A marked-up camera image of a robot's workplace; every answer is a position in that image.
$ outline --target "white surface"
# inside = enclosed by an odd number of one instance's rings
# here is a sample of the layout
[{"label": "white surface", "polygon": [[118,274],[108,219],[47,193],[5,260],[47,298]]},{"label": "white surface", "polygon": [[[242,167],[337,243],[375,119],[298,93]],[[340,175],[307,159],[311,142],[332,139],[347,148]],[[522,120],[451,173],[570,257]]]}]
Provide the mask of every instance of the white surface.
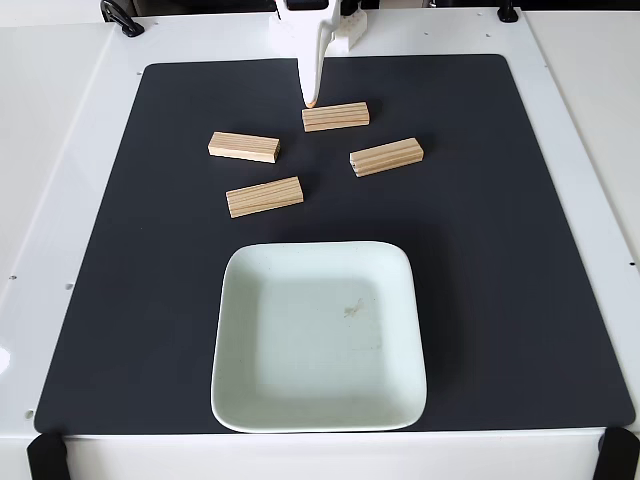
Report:
[{"label": "white surface", "polygon": [[340,0],[328,0],[324,10],[296,11],[289,10],[285,0],[275,2],[281,22],[293,33],[302,97],[311,108],[318,100],[325,52],[340,26]]},{"label": "white surface", "polygon": [[0,27],[101,21],[99,0],[0,0]]},{"label": "white surface", "polygon": [[112,28],[0,28],[0,301]]},{"label": "white surface", "polygon": [[640,267],[640,12],[526,15]]},{"label": "white surface", "polygon": [[[31,480],[28,441],[0,441],[3,479]],[[67,440],[73,479],[589,480],[598,435],[296,434]]]},{"label": "white surface", "polygon": [[241,432],[390,430],[427,398],[409,259],[381,242],[252,245],[222,287],[211,404]]},{"label": "white surface", "polygon": [[[599,15],[607,23],[608,14]],[[568,40],[572,35],[585,41],[595,36],[593,31],[580,28],[580,18],[576,15],[562,25],[556,24],[557,41],[551,48],[566,47],[570,55],[574,42]],[[24,419],[24,412],[36,404],[44,381],[69,299],[70,292],[64,286],[73,281],[80,266],[135,96],[140,78],[136,72],[158,61],[277,56],[261,40],[266,35],[267,23],[261,15],[157,21],[160,25],[154,25],[154,19],[143,20],[148,30],[138,39],[113,37],[47,201],[25,245],[18,264],[21,276],[11,284],[10,294],[0,306],[0,344],[8,343],[4,346],[11,347],[12,353],[12,367],[0,375],[3,436],[35,434],[31,422]],[[616,33],[619,38],[629,35],[628,26],[625,33],[624,25],[620,24]],[[253,33],[254,41],[248,32]],[[39,46],[46,41],[47,35],[40,29],[31,29],[30,38],[25,39]],[[78,41],[77,36],[69,40],[68,47]],[[632,53],[636,45],[620,44],[619,48]],[[374,12],[369,17],[369,31],[352,55],[464,52],[494,52],[507,57],[577,237],[627,382],[632,392],[637,392],[640,357],[636,348],[639,332],[634,303],[638,298],[637,275],[628,266],[630,255],[610,218],[583,147],[526,23],[502,25],[495,19],[495,9]],[[40,58],[35,49],[31,58]],[[615,70],[619,65],[607,64],[607,57],[599,57],[597,61],[596,68]],[[572,68],[588,76],[594,65],[583,60],[573,62]],[[608,161],[593,159],[598,165]],[[211,478],[214,474],[215,478],[233,479],[260,475],[274,479],[376,480],[428,476],[571,480],[591,478],[599,432],[596,429],[356,437],[340,434],[83,439],[70,442],[69,463],[74,478],[114,480],[148,476]],[[29,479],[24,454],[27,442],[10,439],[1,442],[0,476]]]}]

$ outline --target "wood grain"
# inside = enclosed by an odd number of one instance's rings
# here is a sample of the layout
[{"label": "wood grain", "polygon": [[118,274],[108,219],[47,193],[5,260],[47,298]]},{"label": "wood grain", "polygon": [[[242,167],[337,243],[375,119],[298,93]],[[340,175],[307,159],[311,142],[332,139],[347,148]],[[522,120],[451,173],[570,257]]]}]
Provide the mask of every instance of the wood grain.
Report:
[{"label": "wood grain", "polygon": [[309,108],[302,111],[302,123],[305,132],[369,125],[369,109],[365,102]]},{"label": "wood grain", "polygon": [[304,197],[298,177],[285,178],[275,182],[227,192],[227,203],[231,218],[263,212],[273,208],[302,203]]},{"label": "wood grain", "polygon": [[215,132],[209,142],[209,155],[275,163],[280,151],[277,138],[238,133]]},{"label": "wood grain", "polygon": [[364,177],[422,161],[424,151],[415,138],[353,152],[351,166],[356,176]]}]

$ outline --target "black clip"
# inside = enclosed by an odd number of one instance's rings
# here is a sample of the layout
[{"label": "black clip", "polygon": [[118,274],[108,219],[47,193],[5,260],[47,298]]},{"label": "black clip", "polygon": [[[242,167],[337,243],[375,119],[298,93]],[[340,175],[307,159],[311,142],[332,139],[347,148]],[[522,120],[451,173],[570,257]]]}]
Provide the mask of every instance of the black clip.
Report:
[{"label": "black clip", "polygon": [[624,428],[607,428],[598,444],[600,455],[593,480],[633,480],[640,440]]},{"label": "black clip", "polygon": [[101,0],[100,10],[102,11],[104,21],[116,22],[122,27],[122,33],[127,37],[137,37],[141,33],[144,33],[144,27],[134,22],[115,0]]},{"label": "black clip", "polygon": [[503,0],[502,6],[498,9],[498,18],[502,23],[518,21],[518,14],[513,9],[513,2],[511,0]]}]

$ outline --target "square plate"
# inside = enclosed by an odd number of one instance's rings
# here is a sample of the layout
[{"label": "square plate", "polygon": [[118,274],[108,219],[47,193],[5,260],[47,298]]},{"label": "square plate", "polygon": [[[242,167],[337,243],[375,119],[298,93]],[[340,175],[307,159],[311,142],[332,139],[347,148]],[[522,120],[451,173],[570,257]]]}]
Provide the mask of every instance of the square plate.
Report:
[{"label": "square plate", "polygon": [[229,260],[211,405],[240,432],[390,430],[427,383],[413,276],[381,242],[253,245]]}]

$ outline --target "black clamp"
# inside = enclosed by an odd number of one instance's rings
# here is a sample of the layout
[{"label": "black clamp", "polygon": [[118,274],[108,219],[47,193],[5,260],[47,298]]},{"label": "black clamp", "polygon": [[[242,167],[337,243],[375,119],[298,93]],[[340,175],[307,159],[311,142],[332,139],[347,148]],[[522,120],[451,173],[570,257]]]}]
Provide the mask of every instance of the black clamp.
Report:
[{"label": "black clamp", "polygon": [[116,22],[122,27],[122,33],[127,37],[137,37],[141,33],[144,33],[144,27],[134,22],[115,0],[101,0],[100,10],[102,11],[104,21]]},{"label": "black clamp", "polygon": [[502,6],[498,9],[498,18],[503,23],[513,23],[518,21],[518,14],[513,9],[511,0],[503,0]]}]

